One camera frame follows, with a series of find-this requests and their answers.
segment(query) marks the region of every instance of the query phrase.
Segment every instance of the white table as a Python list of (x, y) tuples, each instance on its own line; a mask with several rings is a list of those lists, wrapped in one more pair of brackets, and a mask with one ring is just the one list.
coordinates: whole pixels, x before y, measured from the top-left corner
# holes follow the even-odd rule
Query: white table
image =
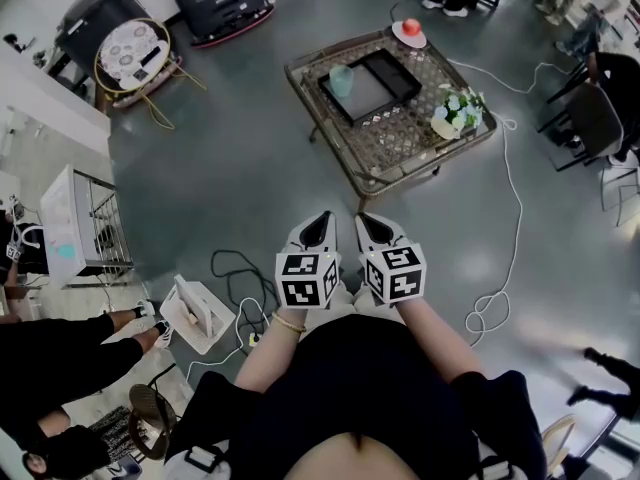
[[(40, 199), (52, 286), (89, 288), (125, 284), (113, 282), (133, 267), (114, 189), (110, 183), (67, 165)], [(108, 249), (97, 240), (107, 226), (113, 230), (107, 233), (113, 242)], [(105, 281), (72, 284), (87, 267), (103, 268)]]

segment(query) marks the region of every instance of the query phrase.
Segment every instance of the white cable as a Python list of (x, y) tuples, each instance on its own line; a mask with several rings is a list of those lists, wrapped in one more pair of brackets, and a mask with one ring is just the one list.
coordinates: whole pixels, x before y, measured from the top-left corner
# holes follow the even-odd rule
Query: white cable
[(238, 330), (238, 322), (240, 321), (240, 316), (242, 315), (242, 305), (247, 302), (248, 300), (253, 301), (256, 303), (256, 306), (258, 306), (258, 309), (260, 310), (260, 314), (262, 315), (262, 318), (264, 319), (265, 323), (267, 324), (267, 327), (269, 327), (269, 320), (267, 320), (267, 317), (264, 314), (264, 311), (262, 310), (262, 306), (260, 306), (260, 303), (254, 299), (253, 297), (246, 297), (244, 299), (242, 299), (240, 301), (240, 304), (238, 305), (238, 314), (236, 315), (236, 336), (238, 337), (238, 340), (240, 341), (240, 346), (236, 347), (234, 350), (232, 350), (231, 352), (229, 352), (229, 354), (227, 355), (227, 357), (225, 357), (222, 361), (218, 361), (217, 363), (203, 363), (200, 361), (193, 361), (190, 365), (189, 365), (189, 370), (187, 371), (187, 382), (189, 382), (189, 376), (191, 375), (191, 368), (193, 367), (193, 365), (195, 364), (199, 364), (202, 366), (220, 366), (221, 364), (224, 364), (227, 362), (227, 360), (233, 355), (235, 354), (238, 350), (240, 350), (242, 347), (244, 347), (244, 341), (242, 341), (242, 338), (240, 337), (240, 332)]
[[(536, 67), (536, 69), (535, 69), (535, 71), (533, 73), (533, 84), (531, 85), (531, 87), (529, 87), (529, 89), (527, 89), (526, 91), (523, 91), (522, 89), (515, 89), (515, 88), (511, 87), (510, 85), (508, 85), (508, 84), (504, 83), (502, 80), (500, 80), (493, 73), (490, 73), (489, 71), (486, 71), (486, 70), (484, 70), (482, 68), (477, 68), (475, 66), (470, 66), (469, 64), (463, 64), (462, 62), (457, 62), (457, 61), (451, 60), (451, 59), (447, 59), (447, 60), (451, 64), (455, 64), (456, 66), (462, 66), (462, 67), (465, 67), (465, 68), (473, 69), (475, 71), (480, 71), (481, 73), (485, 73), (485, 74), (489, 75), (491, 78), (493, 78), (494, 80), (496, 80), (497, 82), (499, 82), (500, 84), (504, 85), (510, 91), (517, 92), (519, 94), (529, 94), (533, 90), (533, 88), (538, 83), (538, 70), (542, 66), (553, 67), (553, 68), (557, 69), (558, 71), (560, 71), (561, 73), (563, 73), (565, 75), (569, 74), (569, 73), (563, 71), (562, 69), (560, 69), (558, 66), (555, 66), (553, 64), (547, 64), (545, 62), (541, 62), (540, 64), (538, 64), (538, 67)], [(518, 129), (518, 123), (514, 119), (504, 118), (501, 115), (496, 114), (495, 112), (491, 112), (491, 113), (498, 119), (498, 121), (500, 121), (500, 124), (502, 125), (502, 137), (504, 139), (504, 163), (505, 163), (505, 166), (507, 168), (507, 179), (509, 180), (509, 185), (511, 186), (511, 190), (513, 191), (513, 195), (516, 196), (516, 200), (518, 201), (518, 221), (517, 221), (517, 224), (516, 224), (516, 236), (515, 236), (514, 244), (513, 244), (513, 256), (511, 257), (511, 263), (509, 264), (509, 270), (507, 271), (507, 278), (505, 279), (504, 284), (502, 285), (502, 288), (500, 288), (497, 292), (495, 292), (492, 295), (483, 295), (482, 297), (479, 297), (478, 299), (476, 299), (475, 303), (473, 304), (473, 311), (468, 313), (467, 316), (464, 319), (464, 326), (466, 327), (467, 331), (469, 331), (471, 334), (479, 334), (480, 335), (478, 337), (478, 339), (471, 344), (472, 347), (475, 347), (478, 343), (480, 343), (482, 341), (482, 338), (484, 338), (484, 335), (486, 333), (495, 331), (497, 329), (500, 329), (500, 327), (502, 327), (504, 324), (507, 323), (507, 320), (509, 320), (509, 317), (511, 316), (511, 300), (509, 299), (509, 294), (507, 293), (507, 285), (509, 284), (509, 281), (511, 280), (511, 273), (513, 272), (513, 266), (515, 265), (516, 257), (518, 256), (518, 243), (519, 243), (519, 240), (520, 240), (520, 227), (521, 227), (521, 224), (522, 224), (522, 214), (524, 212), (524, 206), (522, 205), (522, 201), (520, 200), (520, 196), (518, 195), (518, 191), (516, 190), (516, 187), (513, 184), (513, 179), (511, 178), (511, 168), (509, 166), (509, 157), (507, 155), (507, 130), (509, 130), (509, 131), (517, 130)], [(493, 327), (487, 328), (486, 322), (484, 321), (483, 313), (489, 308), (491, 303), (496, 298), (500, 297), (501, 295), (504, 295), (504, 298), (507, 301), (507, 315), (504, 317), (504, 319), (500, 323), (494, 325)], [(479, 309), (478, 306), (483, 301), (487, 301), (487, 302), (486, 302), (486, 304), (484, 306), (482, 306), (482, 308)], [(476, 317), (478, 319), (478, 321), (480, 322), (480, 329), (479, 330), (472, 329), (469, 326), (469, 320), (472, 317)]]

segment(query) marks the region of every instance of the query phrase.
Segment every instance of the flower bouquet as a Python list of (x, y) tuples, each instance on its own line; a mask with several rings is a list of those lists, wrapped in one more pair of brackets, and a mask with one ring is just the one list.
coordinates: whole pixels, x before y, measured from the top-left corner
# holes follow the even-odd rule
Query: flower bouquet
[(443, 139), (460, 138), (460, 132), (469, 127), (477, 128), (482, 124), (484, 95), (476, 94), (471, 87), (461, 92), (451, 90), (451, 85), (443, 84), (446, 89), (444, 103), (436, 108), (431, 118), (431, 127)]

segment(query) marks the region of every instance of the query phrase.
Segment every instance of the orange object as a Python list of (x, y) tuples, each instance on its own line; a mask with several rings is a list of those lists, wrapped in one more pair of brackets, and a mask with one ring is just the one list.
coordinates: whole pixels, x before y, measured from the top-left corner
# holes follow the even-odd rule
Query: orange object
[(420, 22), (409, 18), (402, 23), (402, 30), (408, 36), (417, 36), (420, 33)]

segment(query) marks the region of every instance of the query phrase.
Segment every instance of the floor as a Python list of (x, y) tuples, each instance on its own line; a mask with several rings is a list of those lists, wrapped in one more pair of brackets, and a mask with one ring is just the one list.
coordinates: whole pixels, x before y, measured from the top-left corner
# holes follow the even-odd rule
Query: floor
[[(113, 117), (110, 140), (127, 240), (153, 298), (162, 299), (180, 273), (228, 302), (224, 281), (210, 271), (216, 249), (238, 249), (271, 275), (290, 228), (325, 209), (338, 217), (342, 266), (347, 272), (357, 268), (357, 198), (328, 146), (308, 142), (313, 124), (283, 65), (387, 26), (390, 8), (400, 1), (405, 0), (278, 0), (263, 25), (209, 50), (189, 49), (184, 23), (174, 27), (185, 68), (208, 92), (184, 79), (171, 82), (154, 100), (176, 131), (154, 126), (147, 109), (138, 106)], [(494, 13), (480, 10), (459, 20), (424, 11), (414, 0), (399, 5), (395, 17), (418, 18), (449, 58), (527, 88), (541, 61), (573, 67), (552, 47), (570, 30), (546, 23), (534, 3), (502, 0)], [(555, 172), (554, 164), (570, 156), (538, 135), (536, 126), (559, 108), (544, 104), (563, 83), (559, 72), (541, 70), (528, 96), (484, 74), (460, 72), (484, 91), (492, 110), (518, 122), (517, 131), (508, 133), (509, 162), (524, 204), (508, 286), (511, 318), (476, 351), (491, 375), (508, 369), (526, 375), (542, 428), (576, 413), (579, 425), (570, 444), (580, 452), (612, 413), (589, 403), (569, 409), (565, 400), (577, 383), (614, 391), (623, 386), (582, 361), (577, 350), (594, 346), (640, 362), (637, 201), (626, 203), (626, 222), (616, 228), (617, 211), (600, 208), (601, 164)], [(399, 222), (422, 244), (429, 262), (426, 298), (469, 342), (474, 336), (465, 331), (465, 316), (477, 297), (503, 285), (513, 253), (518, 206), (503, 147), (496, 133), (447, 164), (433, 181), (382, 197), (369, 208)], [(617, 194), (617, 185), (608, 186), (605, 204), (615, 204)], [(221, 262), (217, 268), (238, 266)], [(234, 285), (235, 297), (255, 296), (253, 283), (247, 278)], [(501, 322), (506, 311), (504, 299), (497, 301), (486, 313), (487, 326)], [(179, 338), (172, 352), (186, 372), (191, 361), (219, 361), (234, 347), (227, 333), (204, 357)], [(219, 371), (232, 378), (242, 360), (237, 354)], [(194, 368), (191, 385), (203, 371)]]
[[(40, 196), (64, 169), (67, 164), (91, 174), (105, 181), (112, 181), (110, 162), (106, 157), (89, 150), (67, 137), (47, 128), (31, 119), (26, 120), (7, 145), (0, 158), (0, 170), (20, 179), (19, 197), (29, 208), (38, 208)], [(37, 215), (31, 215), (32, 221), (37, 221)], [(134, 273), (126, 278), (130, 283), (126, 287), (109, 287), (107, 294), (103, 289), (73, 289), (56, 290), (50, 288), (47, 278), (29, 275), (32, 286), (42, 286), (40, 290), (32, 291), (29, 301), (18, 306), (18, 313), (23, 320), (38, 318), (66, 318), (81, 320), (98, 316), (110, 301), (116, 309), (130, 309), (137, 301), (146, 297), (145, 288)], [(132, 336), (154, 324), (152, 318), (132, 322), (116, 334), (112, 340), (119, 340)], [(64, 408), (71, 416), (73, 424), (91, 425), (102, 416), (119, 405), (129, 407), (129, 389), (134, 384), (147, 384), (156, 374), (173, 363), (173, 356), (167, 350), (154, 349), (122, 379), (103, 390), (102, 393), (66, 405)], [(193, 390), (186, 383), (184, 375), (174, 369), (158, 381), (160, 392), (169, 400), (178, 414), (183, 414)], [(5, 461), (20, 462), (21, 454), (15, 445), (4, 438), (0, 444), (0, 464), (7, 468)], [(160, 478), (161, 472), (157, 463), (146, 460), (142, 463), (143, 480)], [(20, 475), (21, 465), (15, 465), (17, 475)], [(97, 479), (110, 479), (106, 469), (96, 471)]]

